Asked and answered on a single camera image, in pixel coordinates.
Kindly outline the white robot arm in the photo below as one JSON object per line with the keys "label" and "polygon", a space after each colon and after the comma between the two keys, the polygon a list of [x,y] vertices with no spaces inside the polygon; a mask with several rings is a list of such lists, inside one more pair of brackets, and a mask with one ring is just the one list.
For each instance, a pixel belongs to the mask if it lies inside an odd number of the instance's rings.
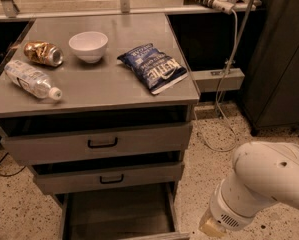
{"label": "white robot arm", "polygon": [[299,145],[248,142],[232,157],[233,171],[217,185],[199,230],[222,237],[252,223],[256,214],[278,203],[299,210]]}

